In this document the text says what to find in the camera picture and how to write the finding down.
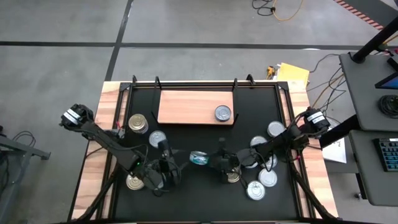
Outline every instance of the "concrete floor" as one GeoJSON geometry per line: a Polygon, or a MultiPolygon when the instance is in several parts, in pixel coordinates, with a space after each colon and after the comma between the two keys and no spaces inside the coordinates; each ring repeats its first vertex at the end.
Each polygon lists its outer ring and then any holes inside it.
{"type": "MultiPolygon", "coordinates": [[[[0,41],[114,42],[126,3],[0,0],[0,41]]],[[[278,2],[281,17],[296,7],[278,2]]],[[[363,45],[376,33],[332,0],[306,0],[288,22],[258,16],[250,1],[135,0],[123,42],[363,45]]],[[[161,80],[231,80],[248,73],[261,79],[268,65],[285,62],[312,70],[324,55],[345,52],[121,49],[112,80],[130,80],[132,75],[139,80],[156,75],[161,80]]],[[[49,161],[32,159],[11,223],[66,220],[87,141],[58,123],[74,103],[96,110],[111,54],[112,48],[99,47],[0,47],[0,124],[10,136],[32,131],[36,146],[52,152],[49,161]]],[[[324,60],[310,75],[309,88],[329,80],[338,67],[337,57],[324,60]]],[[[321,90],[308,93],[311,103],[321,90]]],[[[328,110],[340,121],[352,114],[348,92],[328,110]]],[[[398,219],[396,208],[373,207],[351,197],[358,191],[353,176],[333,174],[330,180],[340,217],[379,223],[398,219]]]]}

